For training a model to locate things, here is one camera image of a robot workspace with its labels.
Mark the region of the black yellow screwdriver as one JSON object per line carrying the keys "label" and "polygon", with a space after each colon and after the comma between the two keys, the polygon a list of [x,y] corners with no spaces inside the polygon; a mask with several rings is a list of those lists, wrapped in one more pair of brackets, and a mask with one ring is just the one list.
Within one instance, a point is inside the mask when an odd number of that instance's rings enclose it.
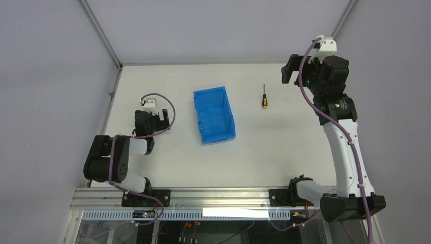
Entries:
{"label": "black yellow screwdriver", "polygon": [[267,95],[265,92],[265,84],[263,85],[263,95],[262,95],[262,108],[266,109],[268,106]]}

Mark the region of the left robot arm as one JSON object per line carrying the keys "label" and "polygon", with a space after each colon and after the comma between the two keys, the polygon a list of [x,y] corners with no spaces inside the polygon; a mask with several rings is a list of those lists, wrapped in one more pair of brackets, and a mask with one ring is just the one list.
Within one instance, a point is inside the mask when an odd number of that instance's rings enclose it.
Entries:
{"label": "left robot arm", "polygon": [[162,109],[162,115],[160,117],[158,112],[136,110],[135,137],[95,136],[84,163],[84,177],[96,182],[111,182],[126,191],[152,196],[150,180],[129,171],[129,156],[152,153],[155,145],[153,135],[170,125],[168,110]]}

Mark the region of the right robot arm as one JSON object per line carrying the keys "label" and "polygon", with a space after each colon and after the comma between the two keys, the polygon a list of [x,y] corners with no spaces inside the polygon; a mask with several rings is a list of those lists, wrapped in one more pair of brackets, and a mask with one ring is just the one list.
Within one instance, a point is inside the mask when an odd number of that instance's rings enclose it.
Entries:
{"label": "right robot arm", "polygon": [[283,84],[289,83],[294,71],[301,72],[294,84],[308,88],[313,95],[312,109],[330,145],[336,187],[324,187],[309,177],[295,177],[290,180],[288,203],[296,205],[306,200],[318,206],[329,223],[373,216],[386,207],[386,199],[375,193],[357,142],[358,115],[353,100],[344,92],[348,60],[332,55],[320,62],[293,54],[281,69]]}

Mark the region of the blue plastic bin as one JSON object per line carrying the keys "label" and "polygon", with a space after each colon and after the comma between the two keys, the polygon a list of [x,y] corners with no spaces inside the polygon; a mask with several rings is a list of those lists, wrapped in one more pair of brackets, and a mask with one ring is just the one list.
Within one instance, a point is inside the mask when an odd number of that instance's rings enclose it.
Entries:
{"label": "blue plastic bin", "polygon": [[193,99],[203,144],[236,138],[234,117],[224,86],[194,91]]}

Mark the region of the right aluminium frame post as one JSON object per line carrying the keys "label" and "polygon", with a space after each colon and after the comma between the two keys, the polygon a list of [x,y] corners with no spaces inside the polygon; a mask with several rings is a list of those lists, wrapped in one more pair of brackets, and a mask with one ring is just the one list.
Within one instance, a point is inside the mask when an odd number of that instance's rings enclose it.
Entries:
{"label": "right aluminium frame post", "polygon": [[350,15],[353,13],[357,3],[358,3],[358,0],[348,1],[348,4],[345,7],[341,17],[339,18],[335,28],[333,29],[331,36],[326,36],[326,37],[333,37],[335,41],[338,40],[338,38],[341,36],[342,30],[344,29],[347,21],[349,20]]}

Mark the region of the aluminium frame post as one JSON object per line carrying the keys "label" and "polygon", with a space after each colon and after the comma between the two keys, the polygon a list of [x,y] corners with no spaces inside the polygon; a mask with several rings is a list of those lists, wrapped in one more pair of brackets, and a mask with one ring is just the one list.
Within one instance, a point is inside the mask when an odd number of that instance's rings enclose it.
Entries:
{"label": "aluminium frame post", "polygon": [[341,36],[342,30],[344,29],[347,21],[349,20],[350,15],[353,13],[357,3],[358,3],[358,0],[348,1],[348,4],[345,7],[341,17],[339,18],[335,28],[333,29],[331,36],[326,36],[326,37],[333,37],[335,41],[338,40],[338,38]]}
{"label": "aluminium frame post", "polygon": [[95,13],[91,9],[89,2],[86,0],[78,0],[77,2],[80,4],[84,14],[86,15],[90,25],[92,26],[95,34],[97,35],[98,39],[100,40],[100,42],[101,42],[103,48],[105,49],[105,51],[107,52],[108,56],[110,57],[110,59],[112,60],[112,62],[116,66],[116,68],[118,70],[121,70],[122,69],[122,63],[119,60],[117,54],[115,53],[111,43],[109,42],[109,40],[108,40],[104,30],[102,29],[102,26],[100,25]]}

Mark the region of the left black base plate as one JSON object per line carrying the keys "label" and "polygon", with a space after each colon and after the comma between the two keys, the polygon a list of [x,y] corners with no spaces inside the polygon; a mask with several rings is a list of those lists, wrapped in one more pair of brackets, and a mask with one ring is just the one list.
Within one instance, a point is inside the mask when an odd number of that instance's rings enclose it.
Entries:
{"label": "left black base plate", "polygon": [[[156,189],[152,191],[152,197],[159,199],[164,207],[170,206],[171,199],[171,190],[169,189]],[[155,204],[158,204],[157,201],[137,196],[135,194],[126,194],[124,193],[121,200],[122,207],[153,207]]]}

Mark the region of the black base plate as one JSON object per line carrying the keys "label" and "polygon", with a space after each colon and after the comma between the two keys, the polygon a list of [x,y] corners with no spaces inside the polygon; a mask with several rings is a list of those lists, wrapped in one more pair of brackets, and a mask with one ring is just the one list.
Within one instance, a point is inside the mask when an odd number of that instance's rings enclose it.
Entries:
{"label": "black base plate", "polygon": [[299,198],[295,195],[289,188],[285,189],[270,189],[269,193],[269,202],[271,207],[305,207],[307,206],[315,206],[309,201],[305,199]]}
{"label": "black base plate", "polygon": [[[152,191],[152,197],[159,199],[164,207],[170,206],[171,199],[171,190],[169,189],[156,189]],[[137,196],[135,194],[126,194],[124,193],[121,200],[122,207],[153,207],[155,204],[158,204],[157,201]]]}

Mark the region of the aluminium front rail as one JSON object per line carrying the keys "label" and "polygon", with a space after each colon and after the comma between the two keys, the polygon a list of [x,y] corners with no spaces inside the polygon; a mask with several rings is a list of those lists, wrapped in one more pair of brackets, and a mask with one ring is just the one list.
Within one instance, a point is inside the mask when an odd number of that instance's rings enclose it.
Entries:
{"label": "aluminium front rail", "polygon": [[[239,187],[239,188],[169,188],[171,190],[170,206],[173,209],[202,209],[207,207],[267,208],[270,189],[286,187]],[[123,192],[115,188],[77,188],[71,209],[145,209],[153,207],[122,207]]]}

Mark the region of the left aluminium frame post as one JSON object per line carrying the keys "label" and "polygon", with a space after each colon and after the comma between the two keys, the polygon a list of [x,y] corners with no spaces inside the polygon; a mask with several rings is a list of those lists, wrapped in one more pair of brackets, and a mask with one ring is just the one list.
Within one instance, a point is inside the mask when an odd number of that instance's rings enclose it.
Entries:
{"label": "left aluminium frame post", "polygon": [[84,14],[86,15],[90,25],[92,26],[95,34],[97,35],[98,39],[100,40],[100,42],[101,42],[103,48],[105,49],[105,51],[107,52],[108,56],[110,57],[110,59],[112,60],[112,62],[116,66],[116,68],[118,70],[121,70],[122,69],[122,63],[119,60],[117,54],[115,53],[111,43],[109,42],[109,40],[108,40],[104,30],[102,29],[102,26],[100,25],[95,13],[91,9],[89,2],[86,0],[78,0],[77,2],[80,4]]}

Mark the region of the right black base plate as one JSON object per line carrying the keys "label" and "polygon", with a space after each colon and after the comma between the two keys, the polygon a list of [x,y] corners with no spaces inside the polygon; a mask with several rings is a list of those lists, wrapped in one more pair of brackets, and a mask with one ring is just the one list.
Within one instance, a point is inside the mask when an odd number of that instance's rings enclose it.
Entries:
{"label": "right black base plate", "polygon": [[269,202],[271,207],[305,207],[307,206],[315,206],[309,201],[305,199],[299,198],[295,195],[289,188],[285,189],[270,189],[269,193]]}

